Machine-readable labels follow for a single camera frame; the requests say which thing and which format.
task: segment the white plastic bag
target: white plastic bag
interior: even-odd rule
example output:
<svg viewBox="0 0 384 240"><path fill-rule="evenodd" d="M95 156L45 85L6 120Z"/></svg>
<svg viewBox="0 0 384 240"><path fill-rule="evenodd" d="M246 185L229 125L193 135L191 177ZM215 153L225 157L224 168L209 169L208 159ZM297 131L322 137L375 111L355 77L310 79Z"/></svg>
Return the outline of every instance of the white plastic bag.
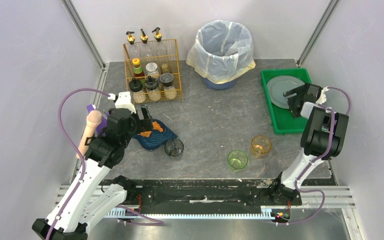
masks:
<svg viewBox="0 0 384 240"><path fill-rule="evenodd" d="M253 53L253 39L244 25L215 20L198 30L186 63L203 78L224 84L256 66Z"/></svg>

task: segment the white wall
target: white wall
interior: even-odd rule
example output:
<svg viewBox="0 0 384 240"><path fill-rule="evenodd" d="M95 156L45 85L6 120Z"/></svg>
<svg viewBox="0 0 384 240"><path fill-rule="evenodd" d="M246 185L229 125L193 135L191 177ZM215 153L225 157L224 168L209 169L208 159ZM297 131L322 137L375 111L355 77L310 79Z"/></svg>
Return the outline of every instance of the white wall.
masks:
<svg viewBox="0 0 384 240"><path fill-rule="evenodd" d="M178 39L185 60L198 29L213 20L239 22L251 32L255 59L297 59L329 0L73 0L105 62L124 60L127 31L140 28L150 39L156 27L163 39Z"/></svg>
<svg viewBox="0 0 384 240"><path fill-rule="evenodd" d="M99 74L61 1L0 1L0 240L39 239L32 224L52 210L75 164L58 105L96 87ZM64 107L76 142L92 98L79 93Z"/></svg>
<svg viewBox="0 0 384 240"><path fill-rule="evenodd" d="M384 239L384 1L340 1L304 67L314 83L351 95L345 145L332 164L367 239Z"/></svg>

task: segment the bottle label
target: bottle label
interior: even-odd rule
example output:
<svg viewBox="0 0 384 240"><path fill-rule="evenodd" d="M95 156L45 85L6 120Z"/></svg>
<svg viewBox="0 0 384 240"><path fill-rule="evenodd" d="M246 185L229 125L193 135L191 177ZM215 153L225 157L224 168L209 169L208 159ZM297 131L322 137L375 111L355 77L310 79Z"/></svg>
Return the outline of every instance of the bottle label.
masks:
<svg viewBox="0 0 384 240"><path fill-rule="evenodd" d="M140 66L140 67L134 67L133 68L133 72L135 73L135 74L140 74L140 73L142 73L142 67Z"/></svg>

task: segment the rolling pin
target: rolling pin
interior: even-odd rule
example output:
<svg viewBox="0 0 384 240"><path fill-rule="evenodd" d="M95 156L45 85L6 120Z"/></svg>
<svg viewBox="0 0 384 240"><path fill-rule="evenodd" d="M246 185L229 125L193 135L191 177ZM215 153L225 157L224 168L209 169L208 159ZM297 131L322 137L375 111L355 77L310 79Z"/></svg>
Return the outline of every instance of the rolling pin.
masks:
<svg viewBox="0 0 384 240"><path fill-rule="evenodd" d="M89 112L89 115L86 117L86 127L84 128L83 135L81 136L80 143L78 144L78 150L81 155L84 156L89 146L86 145L87 138L91 138L98 125L102 121L102 114L100 111L93 110Z"/></svg>

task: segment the gray plate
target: gray plate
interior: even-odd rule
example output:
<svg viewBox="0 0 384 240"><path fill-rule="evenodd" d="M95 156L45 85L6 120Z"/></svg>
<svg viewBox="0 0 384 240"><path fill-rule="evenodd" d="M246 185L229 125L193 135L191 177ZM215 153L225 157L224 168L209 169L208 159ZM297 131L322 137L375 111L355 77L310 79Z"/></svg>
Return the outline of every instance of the gray plate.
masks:
<svg viewBox="0 0 384 240"><path fill-rule="evenodd" d="M304 85L304 82L293 76L273 77L267 83L268 94L271 102L279 108L289 109L288 100L284 92Z"/></svg>

